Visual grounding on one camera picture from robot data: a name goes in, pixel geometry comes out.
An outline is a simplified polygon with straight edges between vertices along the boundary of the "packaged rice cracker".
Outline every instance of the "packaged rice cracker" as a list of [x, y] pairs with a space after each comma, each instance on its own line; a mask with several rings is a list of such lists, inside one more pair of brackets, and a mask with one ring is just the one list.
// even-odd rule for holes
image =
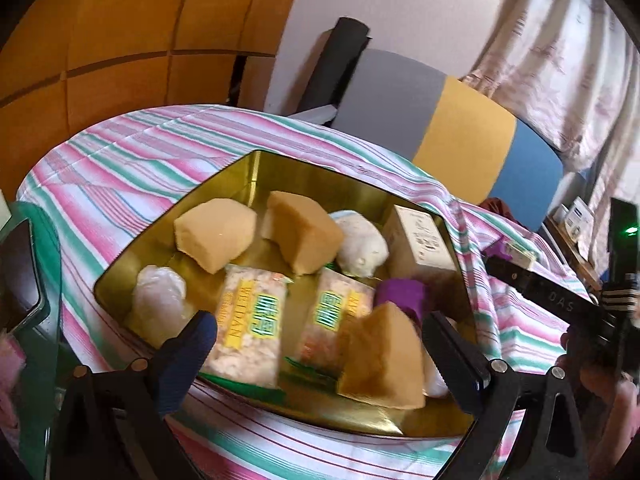
[[344, 367], [353, 319], [371, 312], [374, 290], [334, 270], [319, 273], [318, 294], [294, 359], [338, 377]]
[[287, 284], [277, 272], [229, 264], [216, 311], [218, 339], [205, 374], [244, 384], [276, 388], [280, 329]]

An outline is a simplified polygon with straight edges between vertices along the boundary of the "metal screw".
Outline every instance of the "metal screw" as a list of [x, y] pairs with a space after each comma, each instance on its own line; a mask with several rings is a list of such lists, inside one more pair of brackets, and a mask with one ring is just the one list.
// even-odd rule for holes
[[556, 379], [564, 379], [564, 370], [559, 366], [554, 366], [551, 368], [551, 375]]
[[76, 379], [79, 379], [80, 377], [84, 377], [88, 371], [89, 371], [89, 368], [87, 368], [84, 365], [77, 366], [74, 368], [74, 377]]
[[134, 372], [141, 372], [142, 370], [146, 370], [147, 366], [148, 366], [148, 361], [142, 357], [139, 359], [136, 359], [131, 363], [131, 369]]
[[495, 372], [503, 374], [507, 371], [508, 366], [502, 359], [494, 359], [491, 361], [491, 368], [493, 368]]
[[56, 409], [60, 411], [62, 409], [62, 403], [65, 400], [65, 391], [60, 388], [56, 388], [56, 392], [53, 394], [53, 403]]

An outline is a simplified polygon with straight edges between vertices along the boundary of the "striped bedsheet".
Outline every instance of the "striped bedsheet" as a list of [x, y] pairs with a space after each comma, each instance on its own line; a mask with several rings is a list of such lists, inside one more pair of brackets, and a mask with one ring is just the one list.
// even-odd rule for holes
[[[561, 353], [565, 324], [484, 272], [480, 251], [506, 234], [538, 254], [537, 271], [585, 294], [535, 234], [462, 203], [404, 158], [287, 118], [218, 105], [152, 108], [103, 121], [53, 149], [27, 175], [18, 200], [44, 208], [60, 237], [63, 332], [94, 371], [143, 353], [95, 302], [96, 279], [142, 230], [199, 183], [255, 149], [294, 156], [400, 194], [447, 223], [489, 358], [544, 373]], [[212, 478], [288, 480], [433, 477], [456, 440], [336, 439], [291, 428], [196, 382], [169, 420]], [[497, 475], [520, 424], [514, 416], [487, 477]]]

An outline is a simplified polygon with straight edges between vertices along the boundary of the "clear plastic bag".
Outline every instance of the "clear plastic bag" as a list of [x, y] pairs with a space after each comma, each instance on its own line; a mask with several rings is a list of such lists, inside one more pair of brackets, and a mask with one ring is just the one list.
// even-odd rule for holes
[[333, 270], [322, 269], [316, 304], [294, 359], [329, 376], [339, 376], [346, 360], [350, 323], [371, 313], [373, 294], [370, 286]]
[[193, 317], [187, 286], [169, 267], [146, 266], [138, 274], [126, 325], [154, 348], [176, 337]]
[[280, 329], [289, 278], [229, 264], [216, 312], [218, 339], [202, 371], [238, 383], [275, 388]]

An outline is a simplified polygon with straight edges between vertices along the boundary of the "blue gripper pad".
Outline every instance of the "blue gripper pad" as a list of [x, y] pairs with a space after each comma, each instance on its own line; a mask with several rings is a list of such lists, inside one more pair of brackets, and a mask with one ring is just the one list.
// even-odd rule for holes
[[151, 359], [147, 388], [160, 416], [180, 408], [217, 336], [216, 318], [199, 310], [182, 332], [165, 341]]

